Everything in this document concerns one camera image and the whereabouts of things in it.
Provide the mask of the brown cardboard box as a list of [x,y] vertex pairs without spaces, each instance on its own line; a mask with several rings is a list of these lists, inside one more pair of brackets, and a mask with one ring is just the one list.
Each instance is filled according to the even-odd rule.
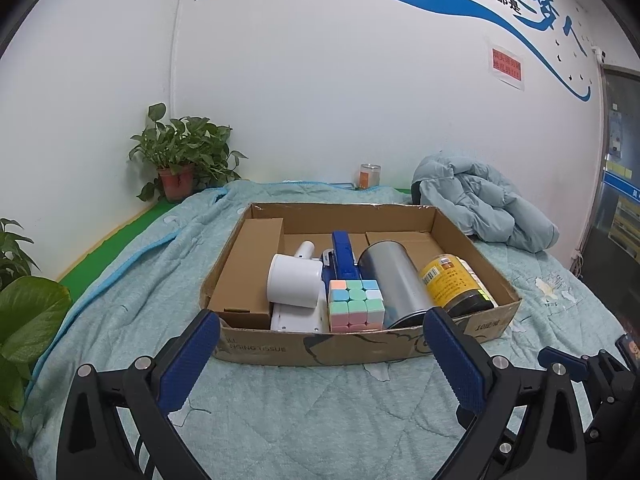
[[432,206],[254,203],[206,276],[218,360],[332,366],[425,356],[425,311],[500,336],[521,300]]

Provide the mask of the pastel rubiks cube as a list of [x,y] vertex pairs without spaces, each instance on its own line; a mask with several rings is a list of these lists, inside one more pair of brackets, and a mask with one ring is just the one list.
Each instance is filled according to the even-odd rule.
[[332,333],[382,330],[385,304],[375,280],[329,282],[329,326]]

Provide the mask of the light blue puffer jacket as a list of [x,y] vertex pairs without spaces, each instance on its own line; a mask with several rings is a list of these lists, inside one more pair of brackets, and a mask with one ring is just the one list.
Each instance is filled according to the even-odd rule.
[[438,208],[467,236],[542,252],[558,241],[558,227],[521,196],[500,171],[468,156],[438,153],[414,170],[411,198]]

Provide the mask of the potted green plant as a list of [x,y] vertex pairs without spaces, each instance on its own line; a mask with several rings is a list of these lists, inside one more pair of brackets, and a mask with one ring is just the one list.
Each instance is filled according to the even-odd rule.
[[167,106],[148,107],[143,130],[131,137],[128,158],[155,169],[138,199],[163,198],[178,203],[193,193],[238,180],[245,155],[229,145],[232,128],[207,117],[168,118]]

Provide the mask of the white spray bottle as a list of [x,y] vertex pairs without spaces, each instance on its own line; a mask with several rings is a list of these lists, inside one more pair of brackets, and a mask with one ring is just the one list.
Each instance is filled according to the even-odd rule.
[[267,278],[267,299],[273,304],[314,309],[322,282],[322,262],[314,260],[314,243],[304,240],[292,256],[275,254]]

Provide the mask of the large leaf plant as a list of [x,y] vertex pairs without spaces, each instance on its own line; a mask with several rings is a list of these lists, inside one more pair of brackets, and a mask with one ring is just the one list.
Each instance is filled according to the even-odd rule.
[[22,246],[20,222],[1,220],[1,425],[21,428],[25,390],[72,305],[64,285],[32,274],[37,265]]

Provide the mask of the white plastic device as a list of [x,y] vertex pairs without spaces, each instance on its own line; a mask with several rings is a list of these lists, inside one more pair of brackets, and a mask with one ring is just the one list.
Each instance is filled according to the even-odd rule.
[[314,309],[274,304],[270,330],[283,333],[326,333],[329,323],[326,320],[326,306],[317,304]]

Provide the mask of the small orange labelled jar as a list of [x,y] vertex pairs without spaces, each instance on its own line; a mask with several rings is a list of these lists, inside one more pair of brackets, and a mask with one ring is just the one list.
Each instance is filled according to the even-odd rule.
[[375,188],[381,181],[381,166],[377,164],[369,164],[365,162],[361,164],[358,170],[357,188],[367,190]]

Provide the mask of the red wall notice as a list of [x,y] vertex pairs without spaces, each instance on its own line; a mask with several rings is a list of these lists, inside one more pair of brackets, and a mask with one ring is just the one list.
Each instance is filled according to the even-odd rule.
[[489,39],[486,40],[486,44],[489,73],[504,84],[524,91],[524,68],[521,58]]

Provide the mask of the silver metal can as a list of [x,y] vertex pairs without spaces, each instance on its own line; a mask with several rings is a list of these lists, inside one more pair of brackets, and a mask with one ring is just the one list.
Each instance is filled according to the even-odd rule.
[[404,246],[394,240],[376,242],[360,255],[358,266],[364,280],[378,283],[386,330],[423,325],[434,304]]

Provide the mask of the yellow labelled dark jar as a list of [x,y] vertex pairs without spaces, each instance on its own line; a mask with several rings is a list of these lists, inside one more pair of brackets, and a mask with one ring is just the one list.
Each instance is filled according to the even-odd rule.
[[419,272],[428,296],[452,318],[498,307],[496,300],[465,260],[441,254]]

